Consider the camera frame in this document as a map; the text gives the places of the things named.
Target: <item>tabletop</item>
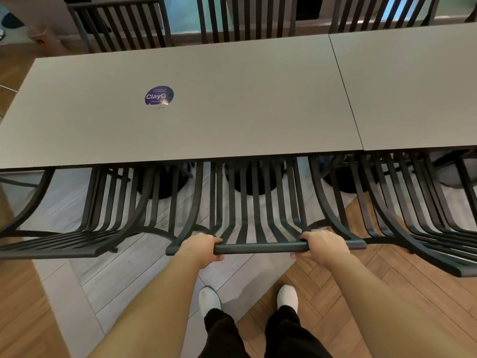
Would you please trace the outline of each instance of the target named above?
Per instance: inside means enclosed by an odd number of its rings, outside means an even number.
[[[477,24],[330,38],[364,149],[477,144]]]
[[[328,35],[36,59],[0,169],[361,150]]]

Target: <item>shoe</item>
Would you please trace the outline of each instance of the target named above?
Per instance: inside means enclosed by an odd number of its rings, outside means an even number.
[[[277,307],[288,305],[292,307],[296,313],[298,313],[298,295],[295,288],[291,285],[283,285],[278,292]]]
[[[222,306],[220,305],[220,298],[218,297],[214,289],[205,286],[199,291],[199,308],[200,314],[202,314],[202,318],[205,318],[205,316],[211,309],[216,308],[222,310]]]

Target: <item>pant leg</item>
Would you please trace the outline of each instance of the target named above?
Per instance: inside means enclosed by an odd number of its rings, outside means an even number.
[[[250,358],[233,318],[220,309],[211,309],[204,323],[207,342],[199,358]]]
[[[265,358],[332,358],[323,344],[303,328],[295,310],[282,306],[265,328]]]

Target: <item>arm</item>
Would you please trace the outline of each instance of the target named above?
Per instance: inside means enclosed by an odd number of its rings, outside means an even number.
[[[213,261],[222,239],[198,234],[185,240],[169,265],[128,305],[90,358],[179,357],[199,270]]]
[[[305,232],[312,258],[328,269],[373,357],[473,357],[440,326],[397,295],[350,254],[340,236],[325,230]]]

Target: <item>purple sticker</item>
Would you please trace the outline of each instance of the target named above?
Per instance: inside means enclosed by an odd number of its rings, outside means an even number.
[[[168,86],[160,85],[147,92],[145,101],[147,105],[166,106],[172,102],[172,98],[174,98],[172,89]]]

